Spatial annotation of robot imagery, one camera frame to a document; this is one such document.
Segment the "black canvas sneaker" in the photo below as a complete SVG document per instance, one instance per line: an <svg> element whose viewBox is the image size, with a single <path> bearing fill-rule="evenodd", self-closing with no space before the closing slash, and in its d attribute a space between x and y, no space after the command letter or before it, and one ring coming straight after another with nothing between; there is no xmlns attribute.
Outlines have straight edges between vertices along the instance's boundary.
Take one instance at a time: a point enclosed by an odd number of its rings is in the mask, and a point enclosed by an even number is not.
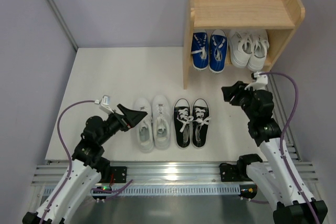
<svg viewBox="0 0 336 224"><path fill-rule="evenodd" d="M195 100L192 106L192 122L193 137L192 144L196 148L203 148L206 143L207 131L211 117L209 115L209 107L204 99Z"/></svg>
<svg viewBox="0 0 336 224"><path fill-rule="evenodd" d="M189 102L184 98L177 100L173 108L173 121L176 143L180 148L187 148L190 144L190 123L192 120Z"/></svg>

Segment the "white low sneaker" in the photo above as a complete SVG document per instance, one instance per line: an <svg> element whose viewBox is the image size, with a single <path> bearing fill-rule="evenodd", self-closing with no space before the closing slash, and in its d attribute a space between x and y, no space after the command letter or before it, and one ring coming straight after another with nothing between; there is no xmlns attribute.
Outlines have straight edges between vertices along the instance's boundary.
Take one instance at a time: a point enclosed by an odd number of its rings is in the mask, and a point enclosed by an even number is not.
<svg viewBox="0 0 336 224"><path fill-rule="evenodd" d="M251 71L260 71L265 64L269 41L265 29L253 30L250 34L252 39L252 54L248 60L247 68Z"/></svg>
<svg viewBox="0 0 336 224"><path fill-rule="evenodd" d="M237 68L244 68L251 57L252 39L250 30L229 32L230 60Z"/></svg>

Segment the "blue canvas sneaker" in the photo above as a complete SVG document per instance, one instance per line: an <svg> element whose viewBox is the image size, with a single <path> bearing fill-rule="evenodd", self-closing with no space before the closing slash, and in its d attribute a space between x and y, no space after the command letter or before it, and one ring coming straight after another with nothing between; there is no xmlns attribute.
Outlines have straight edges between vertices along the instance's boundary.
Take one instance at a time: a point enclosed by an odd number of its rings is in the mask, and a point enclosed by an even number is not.
<svg viewBox="0 0 336 224"><path fill-rule="evenodd" d="M196 70L205 70L209 63L209 42L206 30L196 30L192 37L191 56Z"/></svg>
<svg viewBox="0 0 336 224"><path fill-rule="evenodd" d="M223 30L216 29L209 39L209 69L212 73L221 73L225 68L228 51L228 39Z"/></svg>

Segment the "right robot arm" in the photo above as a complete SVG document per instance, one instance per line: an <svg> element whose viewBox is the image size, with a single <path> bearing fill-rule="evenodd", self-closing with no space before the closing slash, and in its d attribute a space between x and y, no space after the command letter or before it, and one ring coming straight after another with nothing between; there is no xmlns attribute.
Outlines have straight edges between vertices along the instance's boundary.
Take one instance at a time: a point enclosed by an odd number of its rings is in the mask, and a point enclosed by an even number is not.
<svg viewBox="0 0 336 224"><path fill-rule="evenodd" d="M254 90L241 81L221 88L224 101L239 106L247 115L248 132L268 161L257 154L240 156L237 161L242 176L251 179L273 210L274 223L323 223L328 209L316 200L300 177L274 120L272 93Z"/></svg>

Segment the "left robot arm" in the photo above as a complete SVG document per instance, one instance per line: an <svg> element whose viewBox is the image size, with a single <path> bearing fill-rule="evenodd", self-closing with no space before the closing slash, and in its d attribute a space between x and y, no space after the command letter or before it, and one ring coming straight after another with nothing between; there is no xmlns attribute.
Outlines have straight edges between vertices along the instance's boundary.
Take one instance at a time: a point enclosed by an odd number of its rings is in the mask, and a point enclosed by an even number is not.
<svg viewBox="0 0 336 224"><path fill-rule="evenodd" d="M111 165L102 156L103 144L118 131L134 128L147 116L145 111L130 110L121 104L117 107L121 112L109 110L106 120L99 116L87 119L74 153L67 155L69 165L62 179L35 212L24 215L23 223L66 223L94 185L107 179Z"/></svg>

